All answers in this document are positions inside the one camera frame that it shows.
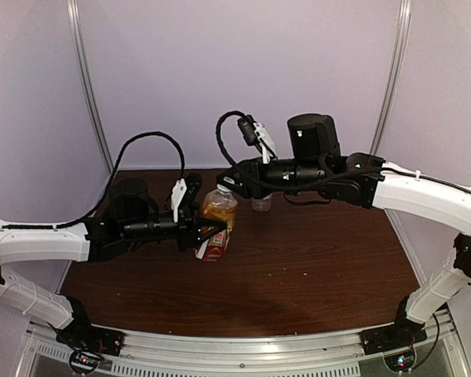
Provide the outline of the amber tea bottle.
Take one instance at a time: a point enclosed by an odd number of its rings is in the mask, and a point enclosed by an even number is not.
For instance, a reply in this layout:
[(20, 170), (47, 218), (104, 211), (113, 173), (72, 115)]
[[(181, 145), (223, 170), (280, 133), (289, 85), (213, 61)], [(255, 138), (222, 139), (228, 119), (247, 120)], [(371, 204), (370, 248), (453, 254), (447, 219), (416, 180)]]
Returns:
[(223, 185), (207, 193), (200, 210), (205, 221), (201, 228), (202, 243), (195, 249), (195, 257), (215, 262), (226, 254), (228, 242), (236, 222), (238, 201)]

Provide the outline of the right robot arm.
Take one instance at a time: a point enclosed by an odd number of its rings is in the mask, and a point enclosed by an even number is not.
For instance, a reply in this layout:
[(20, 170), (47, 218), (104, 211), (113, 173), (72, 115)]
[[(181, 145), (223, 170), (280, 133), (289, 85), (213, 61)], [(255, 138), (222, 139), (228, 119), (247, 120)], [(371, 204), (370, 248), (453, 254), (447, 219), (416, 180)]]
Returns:
[(217, 182), (244, 199), (274, 192), (315, 192), (326, 203), (396, 210), (456, 229), (451, 253), (417, 291), (404, 298), (386, 338), (404, 346), (434, 312), (471, 285), (471, 188), (404, 169), (382, 157), (341, 153), (334, 120), (305, 113), (287, 121), (293, 156), (281, 159), (265, 126), (241, 111), (223, 114), (215, 126), (230, 167)]

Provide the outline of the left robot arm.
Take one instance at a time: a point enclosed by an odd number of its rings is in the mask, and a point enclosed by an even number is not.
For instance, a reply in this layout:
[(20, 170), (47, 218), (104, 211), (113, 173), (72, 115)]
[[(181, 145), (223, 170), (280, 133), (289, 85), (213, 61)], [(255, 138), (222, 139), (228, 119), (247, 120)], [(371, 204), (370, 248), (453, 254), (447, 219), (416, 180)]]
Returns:
[(14, 224), (0, 220), (0, 300), (55, 329), (62, 341), (89, 349), (100, 340), (83, 304), (37, 286), (7, 268), (11, 262), (67, 260), (108, 262), (146, 243), (175, 240), (180, 250), (196, 248), (227, 229), (226, 221), (203, 218), (195, 198), (202, 186), (198, 174), (178, 180), (171, 209), (160, 211), (139, 178), (127, 178), (109, 189), (101, 217), (72, 225)]

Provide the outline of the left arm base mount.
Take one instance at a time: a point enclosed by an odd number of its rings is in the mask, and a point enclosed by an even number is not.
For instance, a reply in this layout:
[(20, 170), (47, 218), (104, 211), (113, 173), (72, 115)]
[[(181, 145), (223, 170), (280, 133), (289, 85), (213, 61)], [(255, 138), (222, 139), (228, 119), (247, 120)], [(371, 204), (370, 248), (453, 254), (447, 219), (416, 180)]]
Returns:
[(118, 357), (124, 333), (92, 325), (83, 304), (70, 296), (67, 300), (72, 308), (72, 322), (64, 329), (55, 329), (57, 341), (72, 349)]

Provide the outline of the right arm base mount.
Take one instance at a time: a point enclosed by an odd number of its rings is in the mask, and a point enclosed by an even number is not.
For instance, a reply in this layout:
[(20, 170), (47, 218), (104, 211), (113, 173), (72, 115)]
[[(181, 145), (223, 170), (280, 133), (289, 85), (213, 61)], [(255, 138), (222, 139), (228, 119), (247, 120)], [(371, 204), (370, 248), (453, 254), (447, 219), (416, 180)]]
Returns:
[(366, 355), (409, 347), (416, 342), (423, 342), (427, 339), (424, 324), (407, 319), (406, 304), (408, 299), (408, 296), (405, 297), (398, 305), (392, 324), (360, 332), (360, 341)]

